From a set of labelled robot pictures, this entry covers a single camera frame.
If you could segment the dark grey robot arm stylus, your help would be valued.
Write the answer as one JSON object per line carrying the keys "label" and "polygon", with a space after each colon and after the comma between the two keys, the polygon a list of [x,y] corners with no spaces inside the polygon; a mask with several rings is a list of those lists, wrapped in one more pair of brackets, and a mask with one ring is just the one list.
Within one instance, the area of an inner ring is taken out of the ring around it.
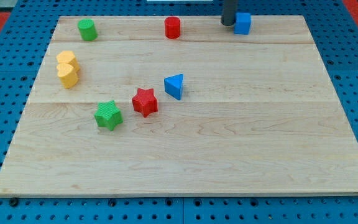
{"label": "dark grey robot arm stylus", "polygon": [[238,0],[224,0],[221,13],[221,24],[232,26],[236,21]]}

